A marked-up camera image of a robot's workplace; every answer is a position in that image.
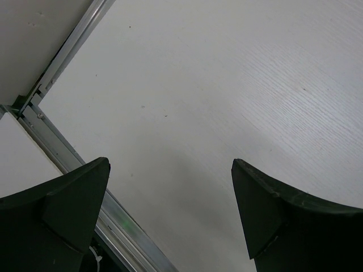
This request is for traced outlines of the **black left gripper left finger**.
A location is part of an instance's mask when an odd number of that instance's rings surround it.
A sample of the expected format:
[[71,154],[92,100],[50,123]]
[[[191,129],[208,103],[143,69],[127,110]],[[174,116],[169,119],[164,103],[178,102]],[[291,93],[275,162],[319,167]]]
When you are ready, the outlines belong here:
[[99,157],[1,198],[1,271],[79,271],[111,166]]

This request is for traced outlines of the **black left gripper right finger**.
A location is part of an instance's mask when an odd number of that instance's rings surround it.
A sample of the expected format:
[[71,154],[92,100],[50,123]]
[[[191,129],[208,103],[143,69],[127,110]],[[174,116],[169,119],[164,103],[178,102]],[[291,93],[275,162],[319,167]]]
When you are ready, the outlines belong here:
[[270,177],[242,159],[231,175],[257,271],[361,271],[362,210]]

